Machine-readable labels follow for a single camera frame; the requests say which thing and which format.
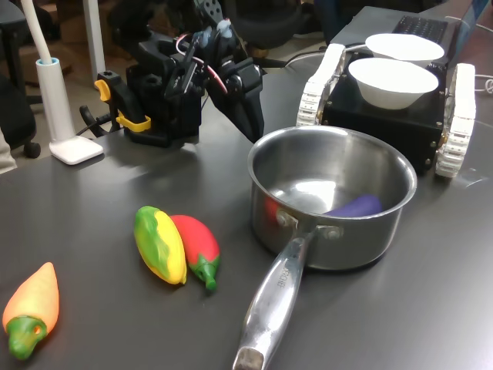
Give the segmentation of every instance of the red wire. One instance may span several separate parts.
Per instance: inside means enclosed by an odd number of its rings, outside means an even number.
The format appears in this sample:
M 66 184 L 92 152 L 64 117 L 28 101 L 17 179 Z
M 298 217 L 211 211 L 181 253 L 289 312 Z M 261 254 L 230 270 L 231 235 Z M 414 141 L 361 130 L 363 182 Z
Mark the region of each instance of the red wire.
M 188 33 L 184 33 L 182 34 L 177 40 L 176 40 L 176 51 L 179 52 L 182 56 L 185 55 L 185 52 L 180 50 L 179 49 L 179 44 L 183 41 L 183 39 L 185 37 L 188 36 Z M 200 59 L 200 58 L 197 58 L 196 56 L 193 57 L 193 60 L 195 60 L 196 62 L 199 62 L 200 64 L 202 64 L 202 66 L 204 66 L 206 63 Z M 223 80 L 219 77 L 219 75 L 216 73 L 216 71 L 213 69 L 213 67 L 211 66 L 207 66 L 207 70 L 209 71 L 209 73 L 213 76 L 213 78 L 217 81 L 217 83 L 220 84 L 221 86 L 221 89 L 223 89 L 224 93 L 227 94 L 228 93 L 228 89 L 226 88 L 226 85 L 224 85 L 224 82 Z

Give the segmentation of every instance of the white bowl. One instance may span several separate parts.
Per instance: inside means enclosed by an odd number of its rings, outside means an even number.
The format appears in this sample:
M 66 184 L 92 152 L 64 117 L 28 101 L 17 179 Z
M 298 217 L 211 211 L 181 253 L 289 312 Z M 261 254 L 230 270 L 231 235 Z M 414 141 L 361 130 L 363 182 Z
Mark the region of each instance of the white bowl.
M 349 65 L 361 95 L 372 106 L 404 109 L 438 87 L 437 77 L 413 63 L 394 59 L 365 58 Z
M 440 59 L 445 51 L 439 44 L 415 35 L 381 33 L 370 36 L 366 46 L 378 58 L 392 58 L 426 67 Z

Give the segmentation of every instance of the lamp base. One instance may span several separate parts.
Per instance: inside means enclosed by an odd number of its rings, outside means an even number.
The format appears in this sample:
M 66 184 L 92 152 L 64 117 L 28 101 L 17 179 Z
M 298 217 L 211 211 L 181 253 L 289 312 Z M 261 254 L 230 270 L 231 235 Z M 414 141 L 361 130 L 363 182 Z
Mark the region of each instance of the lamp base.
M 102 154 L 102 146 L 80 136 L 50 143 L 49 149 L 54 157 L 69 165 L 81 163 Z

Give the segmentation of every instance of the laptop keyboard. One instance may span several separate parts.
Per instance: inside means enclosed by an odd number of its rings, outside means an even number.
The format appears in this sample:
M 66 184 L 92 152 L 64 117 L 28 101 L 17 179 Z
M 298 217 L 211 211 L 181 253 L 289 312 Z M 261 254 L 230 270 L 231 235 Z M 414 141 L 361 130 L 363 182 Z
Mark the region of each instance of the laptop keyboard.
M 445 21 L 405 15 L 399 21 L 392 33 L 416 35 L 439 44 L 444 37 L 447 26 L 448 23 Z

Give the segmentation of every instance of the orange toy carrot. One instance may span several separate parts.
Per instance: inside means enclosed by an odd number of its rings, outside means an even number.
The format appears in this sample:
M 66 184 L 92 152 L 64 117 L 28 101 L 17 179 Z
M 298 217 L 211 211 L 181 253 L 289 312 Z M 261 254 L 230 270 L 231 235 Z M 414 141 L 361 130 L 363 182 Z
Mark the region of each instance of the orange toy carrot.
M 51 262 L 43 264 L 12 295 L 3 311 L 2 324 L 8 348 L 19 360 L 53 330 L 59 318 L 59 286 Z

